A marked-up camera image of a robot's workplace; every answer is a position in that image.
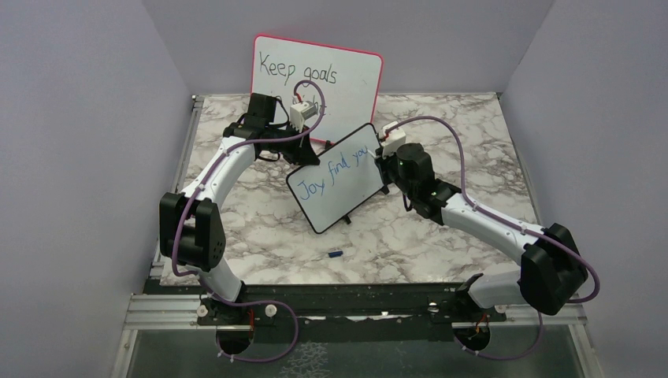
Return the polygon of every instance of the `wall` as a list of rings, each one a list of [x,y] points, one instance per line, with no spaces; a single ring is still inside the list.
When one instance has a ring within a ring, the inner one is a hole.
[[[557,0],[502,97],[544,222],[598,269],[607,376],[665,376],[668,3]]]
[[[502,91],[552,0],[143,3],[188,88],[204,95],[250,90],[260,32],[380,53],[382,91]]]
[[[2,376],[108,376],[191,100],[139,0],[0,12]]]

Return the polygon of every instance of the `tilted whiteboard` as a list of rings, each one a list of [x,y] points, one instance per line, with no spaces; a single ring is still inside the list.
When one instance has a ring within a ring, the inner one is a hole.
[[[326,107],[325,117],[311,138],[336,142],[372,120],[382,69],[383,58],[378,54],[258,35],[250,89],[279,95],[288,107],[295,84],[304,79],[314,81],[325,95]],[[303,87],[298,93],[320,106],[314,88]],[[276,109],[275,121],[285,121],[281,108]]]
[[[320,165],[288,175],[288,187],[318,234],[383,187],[373,157],[380,147],[376,130],[365,124],[322,154]]]

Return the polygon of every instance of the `red frame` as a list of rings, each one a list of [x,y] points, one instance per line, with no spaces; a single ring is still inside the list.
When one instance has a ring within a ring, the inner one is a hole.
[[[255,43],[257,42],[258,38],[260,37],[265,37],[265,38],[273,38],[273,39],[281,39],[284,41],[288,42],[297,42],[297,43],[305,43],[307,45],[314,45],[314,46],[320,46],[320,47],[327,47],[329,49],[337,49],[337,50],[345,50],[345,51],[352,51],[354,53],[360,53],[360,54],[368,54],[368,55],[376,55],[377,57],[380,58],[380,75],[378,77],[378,85],[376,86],[376,97],[373,99],[373,109],[371,109],[371,119],[369,122],[373,121],[373,115],[376,113],[376,101],[378,101],[378,91],[380,90],[380,81],[383,78],[383,67],[385,65],[385,60],[379,53],[372,53],[370,51],[364,51],[364,50],[356,50],[356,49],[349,49],[347,47],[340,47],[340,46],[333,46],[333,45],[328,45],[325,43],[315,43],[315,42],[308,42],[308,41],[302,41],[300,39],[292,39],[292,38],[286,38],[286,37],[276,37],[275,35],[268,35],[268,34],[258,34],[255,36],[253,39],[253,69],[251,71],[250,75],[250,91],[253,91],[253,78],[255,78]],[[320,143],[324,143],[324,140],[320,139],[311,139],[318,141]]]

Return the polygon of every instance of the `gray partition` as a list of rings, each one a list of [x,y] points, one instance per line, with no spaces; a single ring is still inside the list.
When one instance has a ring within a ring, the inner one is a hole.
[[[0,376],[108,376],[191,94],[139,0],[0,9]]]
[[[544,222],[599,270],[607,376],[665,376],[668,2],[557,0],[502,97]]]
[[[143,0],[188,88],[245,93],[260,32],[371,50],[381,91],[503,91],[551,0]]]

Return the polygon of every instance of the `white marble surface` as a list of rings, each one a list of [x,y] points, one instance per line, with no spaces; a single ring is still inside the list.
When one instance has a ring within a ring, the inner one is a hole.
[[[211,159],[223,129],[243,113],[247,100],[247,94],[205,100],[186,184]],[[474,198],[513,217],[536,221],[495,94],[382,94],[373,123],[380,128],[417,115],[442,117],[458,131],[467,188]],[[416,122],[404,130],[409,142],[422,143],[431,154],[436,174],[459,185],[457,146],[447,129]],[[282,160],[256,161],[221,206],[225,258],[247,284],[452,282],[514,266],[499,251],[464,232],[407,213],[394,185],[390,195],[376,195],[353,211],[352,224],[339,222],[317,235],[285,183],[292,169]],[[342,250],[343,256],[329,258],[327,252],[333,250]],[[175,277],[168,261],[161,284],[196,281]]]

